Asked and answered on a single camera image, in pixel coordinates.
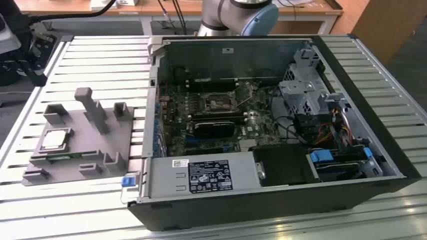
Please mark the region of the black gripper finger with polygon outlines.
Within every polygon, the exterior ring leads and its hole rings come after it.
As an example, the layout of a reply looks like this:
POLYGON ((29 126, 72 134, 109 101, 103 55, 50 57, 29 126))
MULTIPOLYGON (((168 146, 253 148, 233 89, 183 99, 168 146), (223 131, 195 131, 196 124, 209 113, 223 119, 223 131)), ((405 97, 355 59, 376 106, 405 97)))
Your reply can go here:
POLYGON ((8 86, 20 80, 18 72, 28 69, 28 61, 20 51, 9 51, 0 55, 0 86, 8 86))
POLYGON ((44 74, 50 56, 56 49, 57 37, 49 33, 36 33, 29 42, 29 66, 34 77, 29 77, 34 87, 42 87, 46 83, 44 74))

